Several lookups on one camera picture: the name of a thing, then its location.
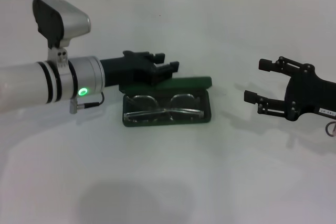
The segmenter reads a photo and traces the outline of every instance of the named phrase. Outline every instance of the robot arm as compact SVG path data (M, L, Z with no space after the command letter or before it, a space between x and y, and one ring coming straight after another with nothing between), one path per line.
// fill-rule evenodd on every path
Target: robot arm
M244 101L258 104L258 113L296 121L300 115L314 113L336 119L336 83L320 79L311 64L300 64L284 57L272 63L261 59L259 69L290 76L284 101L245 91Z
M68 58L65 47L90 31L89 17L64 0L34 0L33 13L38 31L48 40L48 58L0 68L0 112L70 100L70 113L75 114L101 104L78 104L78 97L102 93L105 87L118 84L157 84L179 69L178 62L156 66L165 55L149 52L124 51L121 58L105 60Z

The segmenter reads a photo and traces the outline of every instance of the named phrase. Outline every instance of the green eyeglass case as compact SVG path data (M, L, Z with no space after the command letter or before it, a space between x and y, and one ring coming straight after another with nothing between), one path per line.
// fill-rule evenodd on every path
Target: green eyeglass case
M125 94L122 122L126 127L207 123L211 120L207 92L211 86L211 77L174 78L155 86L120 85ZM188 114L194 111L202 115ZM130 116L140 112L148 115Z

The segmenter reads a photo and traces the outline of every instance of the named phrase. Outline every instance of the eyeglass case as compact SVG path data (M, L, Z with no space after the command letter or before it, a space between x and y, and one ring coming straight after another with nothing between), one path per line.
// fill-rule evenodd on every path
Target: eyeglass case
M119 85L120 92L124 93L123 97L123 117L122 122L126 127L139 127L139 126L158 126L158 125L174 125L174 124L194 124L194 123L207 123L211 120L211 107L209 101L209 94L207 89L212 86L211 77L190 77L190 78L173 78L158 83L155 86L147 84L132 84L132 85ZM157 100L158 104L162 107L167 104L175 95L191 94L199 102L199 110L204 111L202 118L192 117L186 118L181 116L178 119L171 120L168 116L158 117L149 120L127 120L124 118L125 113L133 112L134 106L128 101L129 98L135 96L150 96Z

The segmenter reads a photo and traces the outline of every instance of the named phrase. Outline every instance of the open case lid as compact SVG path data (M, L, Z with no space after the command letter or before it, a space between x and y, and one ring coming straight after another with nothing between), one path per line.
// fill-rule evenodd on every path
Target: open case lid
M206 77L188 77L188 78L173 78L157 85L150 86L147 84L132 84L132 85L119 85L119 91L126 93L148 92L148 91L165 91L172 89L194 89L205 90L212 86L210 76Z

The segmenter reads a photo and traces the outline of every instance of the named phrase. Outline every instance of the black stripe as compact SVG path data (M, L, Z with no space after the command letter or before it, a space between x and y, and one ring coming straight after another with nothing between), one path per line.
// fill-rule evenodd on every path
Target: black stripe
M46 65L43 64L43 62L38 62L38 64L42 67L44 74L46 75L46 80L47 80L47 85L48 85L48 101L47 103L50 103L51 100L53 99L53 85L51 81L51 76L50 73L46 67Z
M57 96L56 96L56 101L55 102L58 102L59 100L61 100L61 97L62 97L61 77L59 76L58 69L56 68L54 63L51 60L47 60L46 62L51 67L52 71L54 72L55 78L56 78Z
M73 65L72 65L72 63L70 62L70 61L68 61L69 62L69 69L70 69L70 72L71 72L71 75L72 75L72 80L73 80L73 82L74 82L74 85L73 85L73 94L72 94L72 99L73 98L75 98L76 97L76 95L77 95L77 92L78 92L78 80L77 80L77 75L76 75L76 71L75 71L75 69L74 69L74 67L73 67Z

